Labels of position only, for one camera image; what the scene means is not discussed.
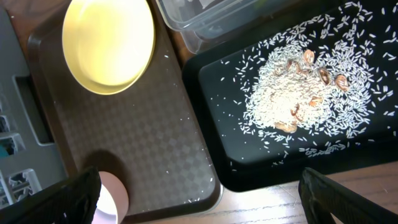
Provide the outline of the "pink bowl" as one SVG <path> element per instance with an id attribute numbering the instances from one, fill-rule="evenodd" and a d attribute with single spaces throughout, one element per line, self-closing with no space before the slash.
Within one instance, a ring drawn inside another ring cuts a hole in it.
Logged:
<path id="1" fill-rule="evenodd" d="M 92 224 L 121 224 L 129 208 L 124 184 L 112 173 L 99 171 L 101 190 Z"/>

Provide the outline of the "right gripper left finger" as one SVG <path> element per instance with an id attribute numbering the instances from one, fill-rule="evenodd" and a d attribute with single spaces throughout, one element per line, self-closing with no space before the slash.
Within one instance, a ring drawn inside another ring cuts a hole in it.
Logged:
<path id="1" fill-rule="evenodd" d="M 1 224 L 90 224 L 100 196 L 97 168 L 58 182 L 1 210 Z"/>

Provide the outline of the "rice and shell scraps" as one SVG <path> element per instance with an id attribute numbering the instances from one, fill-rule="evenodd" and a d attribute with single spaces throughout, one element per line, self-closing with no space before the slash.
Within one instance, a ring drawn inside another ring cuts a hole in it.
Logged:
<path id="1" fill-rule="evenodd" d="M 222 60 L 206 99 L 228 141 L 283 161 L 397 137 L 397 2 L 348 1 Z"/>

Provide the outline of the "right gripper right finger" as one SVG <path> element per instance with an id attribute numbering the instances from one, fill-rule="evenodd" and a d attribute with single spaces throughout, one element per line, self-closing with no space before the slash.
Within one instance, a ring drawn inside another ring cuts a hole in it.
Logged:
<path id="1" fill-rule="evenodd" d="M 298 192 L 308 223 L 397 223 L 397 214 L 362 197 L 311 168 L 305 168 Z"/>

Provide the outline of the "yellow plate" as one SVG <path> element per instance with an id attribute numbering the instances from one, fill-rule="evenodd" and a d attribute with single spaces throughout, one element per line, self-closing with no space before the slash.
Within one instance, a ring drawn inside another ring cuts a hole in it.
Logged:
<path id="1" fill-rule="evenodd" d="M 146 0 L 72 0 L 62 26 L 68 69 L 85 89 L 114 95 L 138 81 L 155 49 Z"/>

